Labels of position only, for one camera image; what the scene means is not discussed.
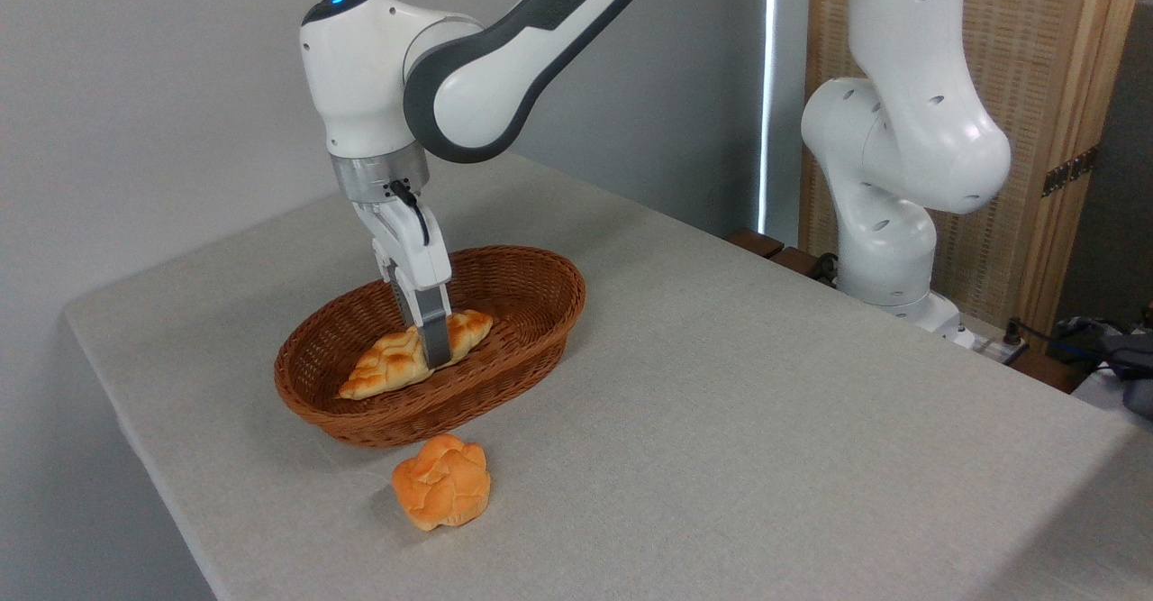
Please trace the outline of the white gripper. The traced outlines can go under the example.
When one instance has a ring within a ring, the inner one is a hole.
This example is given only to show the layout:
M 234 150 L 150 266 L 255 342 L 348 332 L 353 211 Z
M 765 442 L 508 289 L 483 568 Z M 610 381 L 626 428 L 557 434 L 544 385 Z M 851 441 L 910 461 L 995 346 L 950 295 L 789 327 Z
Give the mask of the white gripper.
M 404 325 L 417 324 L 427 363 L 437 369 L 452 358 L 449 341 L 449 251 L 440 225 L 421 200 L 400 197 L 355 203 L 354 210 L 374 236 L 372 248 L 383 281 L 395 296 Z M 414 293 L 414 314 L 407 294 Z

